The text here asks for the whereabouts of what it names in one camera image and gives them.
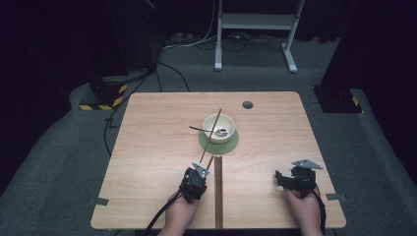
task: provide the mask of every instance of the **hole in table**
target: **hole in table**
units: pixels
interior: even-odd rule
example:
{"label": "hole in table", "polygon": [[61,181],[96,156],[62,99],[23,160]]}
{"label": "hole in table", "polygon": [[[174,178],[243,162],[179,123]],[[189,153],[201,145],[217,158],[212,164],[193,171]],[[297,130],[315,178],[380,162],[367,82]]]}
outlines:
{"label": "hole in table", "polygon": [[252,109],[254,107],[254,103],[252,103],[252,101],[244,101],[242,106],[246,109]]}

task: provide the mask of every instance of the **metal stand leg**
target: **metal stand leg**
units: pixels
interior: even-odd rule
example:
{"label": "metal stand leg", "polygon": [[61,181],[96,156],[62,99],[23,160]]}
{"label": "metal stand leg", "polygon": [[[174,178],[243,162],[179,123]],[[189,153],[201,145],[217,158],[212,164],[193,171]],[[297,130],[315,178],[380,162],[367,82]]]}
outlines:
{"label": "metal stand leg", "polygon": [[221,31],[222,31],[222,19],[221,15],[223,12],[223,0],[219,0],[218,3],[218,20],[217,20],[217,44],[215,46],[215,58],[214,58],[214,69],[221,71]]}
{"label": "metal stand leg", "polygon": [[303,10],[305,0],[300,0],[298,3],[297,11],[294,16],[294,20],[292,22],[291,30],[289,32],[288,41],[287,43],[282,43],[282,51],[284,52],[285,59],[288,64],[289,71],[291,73],[297,73],[297,67],[295,66],[294,59],[292,58],[290,48],[292,44],[292,40],[294,39],[295,31],[297,30],[298,22],[300,21],[301,11]]}

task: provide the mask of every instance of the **wooden strip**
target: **wooden strip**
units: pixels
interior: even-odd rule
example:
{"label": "wooden strip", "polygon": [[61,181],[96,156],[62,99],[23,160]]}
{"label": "wooden strip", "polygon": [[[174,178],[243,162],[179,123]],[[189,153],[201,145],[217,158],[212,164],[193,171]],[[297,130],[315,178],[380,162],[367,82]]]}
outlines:
{"label": "wooden strip", "polygon": [[223,177],[222,156],[214,159],[214,187],[215,187],[215,228],[223,228]]}

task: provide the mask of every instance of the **white stand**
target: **white stand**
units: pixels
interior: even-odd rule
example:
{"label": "white stand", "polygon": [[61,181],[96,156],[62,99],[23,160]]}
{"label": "white stand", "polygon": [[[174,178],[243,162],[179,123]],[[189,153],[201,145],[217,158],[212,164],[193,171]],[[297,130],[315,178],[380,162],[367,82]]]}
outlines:
{"label": "white stand", "polygon": [[223,29],[249,29],[249,30],[289,30],[286,43],[282,43],[282,51],[291,73],[297,73],[290,48],[300,21],[301,11],[305,0],[300,0],[294,15],[267,15],[267,14],[223,14],[223,0],[218,4],[217,44],[215,47],[214,69],[221,71],[221,31]]}

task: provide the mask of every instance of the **spoon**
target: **spoon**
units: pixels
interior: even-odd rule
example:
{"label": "spoon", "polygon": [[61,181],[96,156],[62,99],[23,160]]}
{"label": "spoon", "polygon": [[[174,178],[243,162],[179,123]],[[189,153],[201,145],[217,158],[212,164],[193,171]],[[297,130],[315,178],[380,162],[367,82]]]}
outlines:
{"label": "spoon", "polygon": [[[196,127],[193,127],[193,126],[190,126],[190,128],[191,129],[194,129],[194,130],[199,130],[199,131],[204,131],[204,132],[210,132],[208,130],[199,129],[199,128],[196,128]],[[225,137],[225,136],[227,136],[227,130],[226,129],[217,129],[213,133],[215,135],[219,136],[219,137]]]}

